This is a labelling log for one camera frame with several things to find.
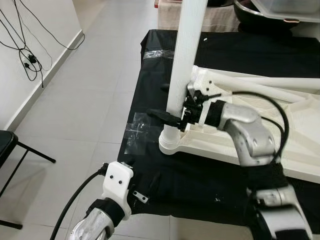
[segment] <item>tiled floor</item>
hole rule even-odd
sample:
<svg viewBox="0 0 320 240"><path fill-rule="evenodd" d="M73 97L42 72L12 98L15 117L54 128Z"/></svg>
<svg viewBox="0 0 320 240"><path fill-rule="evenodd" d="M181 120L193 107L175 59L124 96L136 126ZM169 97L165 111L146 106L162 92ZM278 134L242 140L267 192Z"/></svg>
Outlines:
<svg viewBox="0 0 320 240"><path fill-rule="evenodd" d="M157 28L153 0L106 0L71 54L22 121L16 134L55 158L32 153L0 199L1 240L48 240L65 204L103 162L117 159L140 70L140 41ZM0 170L0 184L23 154L18 147ZM65 240L88 206L102 193L94 179L68 211L56 240ZM250 240L248 229L150 214L123 221L111 240Z"/></svg>

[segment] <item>chair seat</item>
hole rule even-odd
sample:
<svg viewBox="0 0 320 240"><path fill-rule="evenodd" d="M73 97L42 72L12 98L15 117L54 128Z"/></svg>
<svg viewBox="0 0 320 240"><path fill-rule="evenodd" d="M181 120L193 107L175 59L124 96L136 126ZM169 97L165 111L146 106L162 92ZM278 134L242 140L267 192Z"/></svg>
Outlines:
<svg viewBox="0 0 320 240"><path fill-rule="evenodd" d="M18 143L18 137L12 131L0 130L0 168Z"/></svg>

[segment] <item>black chair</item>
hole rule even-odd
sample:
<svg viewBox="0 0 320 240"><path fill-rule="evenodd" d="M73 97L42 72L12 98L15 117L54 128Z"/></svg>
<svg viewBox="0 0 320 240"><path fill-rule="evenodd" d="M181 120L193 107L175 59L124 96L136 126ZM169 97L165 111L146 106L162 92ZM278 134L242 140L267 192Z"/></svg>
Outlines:
<svg viewBox="0 0 320 240"><path fill-rule="evenodd" d="M9 185L11 179L15 175L16 171L18 170L19 166L21 165L22 161L25 159L25 157L26 157L26 155L27 155L27 153L29 151L34 153L34 154L39 155L40 157L43 157L44 159L49 160L52 163L56 162L56 160L52 159L51 157L48 157L47 155L44 155L43 153L38 152L37 150L34 150L33 148L31 148L31 147L29 147L27 145L24 145L23 143L19 142L17 135L15 135L13 132L0 130L0 168L3 166L3 164L5 163L7 158L9 157L10 153L16 147L16 145L26 149L26 151L23 154L23 156L22 156L21 160L19 161L18 165L15 167L15 169L14 169L13 173L11 174L11 176L9 177L8 181L5 183L4 187L2 188L2 190L0 192L0 198L4 194L4 191L6 190L6 188ZM8 221L0 220L0 225L7 226L7 227L10 227L10 228L14 228L14 229L22 229L22 225L21 224L12 223L12 222L8 222Z"/></svg>

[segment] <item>robotic arm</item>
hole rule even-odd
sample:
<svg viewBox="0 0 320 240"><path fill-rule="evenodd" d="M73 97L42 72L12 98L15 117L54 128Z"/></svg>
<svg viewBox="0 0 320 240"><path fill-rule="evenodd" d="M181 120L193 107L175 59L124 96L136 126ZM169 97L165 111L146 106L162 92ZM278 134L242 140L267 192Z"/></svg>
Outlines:
<svg viewBox="0 0 320 240"><path fill-rule="evenodd" d="M185 131L187 124L204 123L227 132L234 143L239 164L248 177L247 193L252 206L249 215L252 234L256 239L312 240L312 231L296 197L294 188L283 174L280 157L275 159L275 141L262 124L261 116L252 108L211 102L205 118L203 103L212 96L188 86L183 118L160 110L148 114L166 125ZM84 220L73 229L69 240L107 240L121 220L127 220L131 209L127 202L133 168L125 163L109 164L103 182L102 199L97 199ZM134 191L143 203L148 198Z"/></svg>

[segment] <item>white pipe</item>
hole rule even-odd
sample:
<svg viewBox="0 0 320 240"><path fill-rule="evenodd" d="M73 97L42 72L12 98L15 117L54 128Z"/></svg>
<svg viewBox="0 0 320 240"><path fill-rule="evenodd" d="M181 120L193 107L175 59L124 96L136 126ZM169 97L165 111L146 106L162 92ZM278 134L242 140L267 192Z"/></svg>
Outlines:
<svg viewBox="0 0 320 240"><path fill-rule="evenodd" d="M207 4L208 0L182 1L166 107L166 111L176 117L182 116L187 85L191 80ZM174 149L179 140L180 131L175 127L165 125L159 137L160 150L165 152L165 149Z"/></svg>
<svg viewBox="0 0 320 240"><path fill-rule="evenodd" d="M319 78L301 78L301 77L239 77L247 82L260 84L276 88L290 89L320 89Z"/></svg>
<svg viewBox="0 0 320 240"><path fill-rule="evenodd" d="M207 79L208 81L211 80L214 83L214 85L222 89L228 89L231 91L256 92L259 94L267 95L274 99L279 99L290 103L296 103L305 100L304 97L293 93L275 89L270 86L263 86L256 83L248 82L239 78L216 73L207 69L198 68L197 66L195 66L194 71L197 72L198 75L204 75L203 78Z"/></svg>

